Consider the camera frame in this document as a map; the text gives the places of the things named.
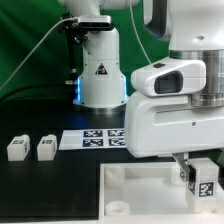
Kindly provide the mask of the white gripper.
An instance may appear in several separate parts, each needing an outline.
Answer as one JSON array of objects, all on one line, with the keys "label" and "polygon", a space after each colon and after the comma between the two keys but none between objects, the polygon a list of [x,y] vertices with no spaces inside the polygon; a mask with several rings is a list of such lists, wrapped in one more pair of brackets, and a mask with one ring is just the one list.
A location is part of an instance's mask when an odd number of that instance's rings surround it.
[{"label": "white gripper", "polygon": [[197,108],[188,96],[149,98],[135,92],[124,122],[125,144],[137,158],[173,154],[183,182],[195,180],[185,153],[224,148],[224,107]]}]

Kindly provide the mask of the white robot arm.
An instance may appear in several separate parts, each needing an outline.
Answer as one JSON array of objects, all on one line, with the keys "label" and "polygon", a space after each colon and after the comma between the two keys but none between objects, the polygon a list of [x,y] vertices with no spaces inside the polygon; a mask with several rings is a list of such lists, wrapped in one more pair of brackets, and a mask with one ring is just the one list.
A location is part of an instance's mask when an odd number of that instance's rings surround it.
[{"label": "white robot arm", "polygon": [[125,111],[137,157],[224,148],[224,0],[143,0],[154,61],[138,49]]}]

